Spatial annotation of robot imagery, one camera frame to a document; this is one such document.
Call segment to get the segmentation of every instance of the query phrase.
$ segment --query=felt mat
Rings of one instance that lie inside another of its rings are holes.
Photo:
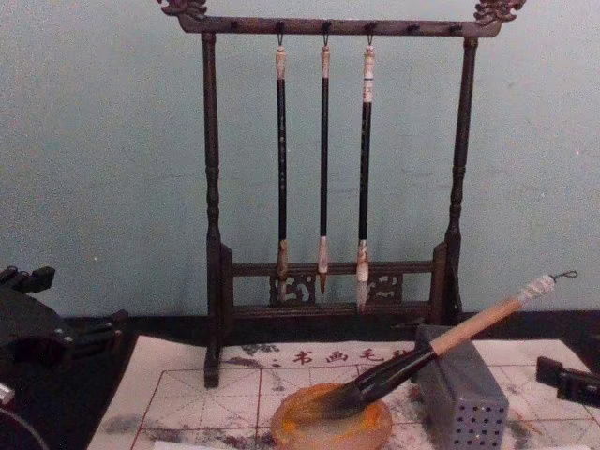
[[[502,450],[583,444],[600,450],[600,409],[556,398],[535,380],[538,356],[587,370],[559,340],[479,340],[475,347],[510,402]],[[301,387],[344,383],[413,348],[413,342],[265,343],[227,347],[220,384],[205,389],[205,348],[139,337],[89,450],[152,450],[156,441],[221,449],[274,448],[269,421]],[[385,450],[433,450],[416,384],[384,398],[394,419]]]

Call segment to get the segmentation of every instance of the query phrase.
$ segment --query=string loop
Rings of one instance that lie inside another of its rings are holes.
[[[577,278],[579,276],[579,273],[577,270],[569,270],[568,272],[562,272],[559,275],[550,275],[550,277],[556,282],[556,278],[561,278],[561,277],[565,277],[565,278]]]
[[[329,29],[331,28],[331,22],[324,22],[322,25],[322,43],[325,47],[329,43]]]
[[[377,26],[377,24],[375,22],[371,22],[369,25],[367,25],[365,27],[365,30],[367,31],[368,45],[371,45],[373,43],[373,30],[375,29],[376,26]]]
[[[279,46],[283,44],[283,28],[285,27],[284,22],[277,22],[277,42]]]

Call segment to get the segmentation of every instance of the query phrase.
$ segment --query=hanging calligraphy brush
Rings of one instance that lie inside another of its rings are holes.
[[[321,241],[319,242],[319,281],[321,293],[325,293],[329,255],[327,251],[327,159],[329,147],[329,40],[328,29],[330,22],[323,25],[323,47],[321,53],[322,84],[321,84]]]
[[[375,52],[371,42],[373,36],[368,36],[365,51],[365,80],[363,84],[363,125],[360,154],[360,207],[358,213],[358,256],[356,259],[356,301],[359,311],[365,310],[368,298],[368,158],[371,134],[371,104],[373,100],[373,68]]]
[[[369,404],[395,390],[433,359],[454,349],[533,299],[554,291],[557,278],[575,278],[577,275],[576,271],[571,271],[557,276],[541,276],[519,294],[479,312],[436,337],[426,347],[381,363],[359,375],[352,382],[341,384],[325,394],[300,398],[293,408],[287,411],[287,417],[290,421],[306,423],[354,416]]]
[[[286,296],[288,279],[288,241],[287,241],[287,148],[285,128],[285,65],[286,54],[283,45],[283,22],[277,24],[277,144],[278,144],[278,180],[279,180],[279,245],[277,249],[277,297],[283,303]]]

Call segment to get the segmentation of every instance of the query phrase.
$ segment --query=wall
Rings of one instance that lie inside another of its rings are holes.
[[[473,2],[208,0],[215,15],[469,20]],[[576,268],[540,309],[598,308],[600,8],[528,2],[482,40],[461,228],[475,310]],[[204,313],[202,46],[153,1],[0,4],[0,265],[58,269],[39,295],[64,315]],[[320,37],[289,55],[289,237],[319,234]],[[364,37],[332,37],[330,242],[353,260]],[[372,260],[427,259],[443,240],[460,39],[376,37]],[[217,40],[221,230],[237,262],[277,252],[275,37]],[[408,296],[427,291],[408,279]],[[264,290],[237,282],[239,303]],[[352,277],[325,301],[351,299]]]

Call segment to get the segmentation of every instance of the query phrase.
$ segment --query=wooden brush rack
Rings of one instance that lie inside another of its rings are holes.
[[[292,299],[280,302],[277,296],[277,267],[274,263],[233,263],[232,251],[221,242],[218,217],[218,109],[216,75],[217,34],[278,34],[406,36],[462,38],[464,60],[458,104],[457,135],[454,149],[453,183],[450,193],[450,217],[443,242],[433,250],[429,261],[372,262],[369,267],[369,299],[365,314],[385,314],[399,321],[423,318],[428,323],[450,324],[461,311],[458,291],[460,256],[460,210],[462,185],[467,164],[469,126],[473,97],[475,54],[479,38],[496,37],[503,23],[516,18],[526,0],[480,0],[475,5],[475,20],[445,21],[359,21],[290,18],[211,17],[206,15],[205,0],[170,0],[162,7],[165,14],[175,16],[187,33],[202,34],[204,91],[204,153],[208,188],[208,231],[206,235],[208,316],[211,323],[210,343],[204,361],[204,382],[207,387],[218,385],[219,359],[225,339],[233,329],[235,319],[281,317],[331,317],[357,314],[356,304],[317,304],[315,280],[317,264],[294,263],[289,266],[288,293]],[[353,275],[356,262],[333,262],[329,275]],[[402,300],[402,279],[405,274],[431,274],[429,299],[424,302]],[[266,277],[270,279],[268,306],[237,306],[234,304],[233,279],[236,277]]]

